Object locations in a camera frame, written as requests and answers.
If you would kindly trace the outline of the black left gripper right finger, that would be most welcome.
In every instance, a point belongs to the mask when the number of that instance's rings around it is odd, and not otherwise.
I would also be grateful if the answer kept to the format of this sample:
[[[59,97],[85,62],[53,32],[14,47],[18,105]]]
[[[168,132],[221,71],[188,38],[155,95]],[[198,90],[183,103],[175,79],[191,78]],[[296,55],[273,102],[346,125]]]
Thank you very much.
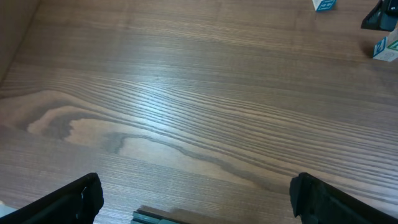
[[[302,172],[292,178],[290,202],[303,224],[397,224],[397,219]]]

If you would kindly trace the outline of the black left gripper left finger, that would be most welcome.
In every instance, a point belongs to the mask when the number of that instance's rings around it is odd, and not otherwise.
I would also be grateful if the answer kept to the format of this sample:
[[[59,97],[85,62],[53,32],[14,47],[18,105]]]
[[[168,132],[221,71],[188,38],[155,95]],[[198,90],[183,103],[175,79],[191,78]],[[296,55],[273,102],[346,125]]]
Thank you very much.
[[[92,172],[1,217],[1,223],[92,224],[103,204],[100,178]]]

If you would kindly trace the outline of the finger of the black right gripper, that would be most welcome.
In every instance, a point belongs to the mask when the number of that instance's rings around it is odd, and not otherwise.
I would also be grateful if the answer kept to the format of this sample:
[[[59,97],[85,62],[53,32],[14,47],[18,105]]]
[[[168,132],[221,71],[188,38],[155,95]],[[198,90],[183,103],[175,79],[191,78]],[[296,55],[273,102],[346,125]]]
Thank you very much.
[[[363,19],[362,29],[392,32],[397,25],[397,0],[379,0]]]

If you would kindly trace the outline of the wooden block globe picture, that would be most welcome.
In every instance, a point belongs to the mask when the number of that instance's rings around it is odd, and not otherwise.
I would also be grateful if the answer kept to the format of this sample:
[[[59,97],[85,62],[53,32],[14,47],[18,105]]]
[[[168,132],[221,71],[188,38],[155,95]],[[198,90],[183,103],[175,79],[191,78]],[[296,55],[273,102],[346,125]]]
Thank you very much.
[[[388,37],[380,40],[373,50],[373,59],[391,62],[397,59],[397,51],[387,47]]]

